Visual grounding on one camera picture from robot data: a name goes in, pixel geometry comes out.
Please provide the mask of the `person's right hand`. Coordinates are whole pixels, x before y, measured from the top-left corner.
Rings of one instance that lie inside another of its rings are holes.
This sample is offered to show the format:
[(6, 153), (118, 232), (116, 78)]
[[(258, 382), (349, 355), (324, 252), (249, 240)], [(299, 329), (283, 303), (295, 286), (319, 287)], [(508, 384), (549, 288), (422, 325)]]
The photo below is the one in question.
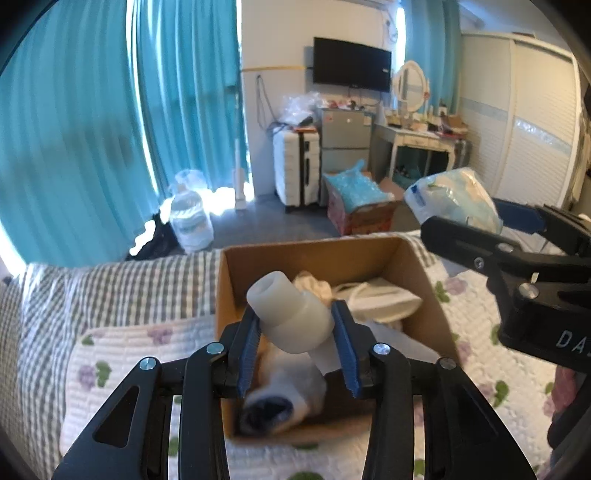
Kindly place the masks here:
[(577, 391), (576, 373), (571, 369), (558, 366), (554, 381), (545, 387), (544, 414), (552, 417), (555, 413), (565, 410), (574, 401)]

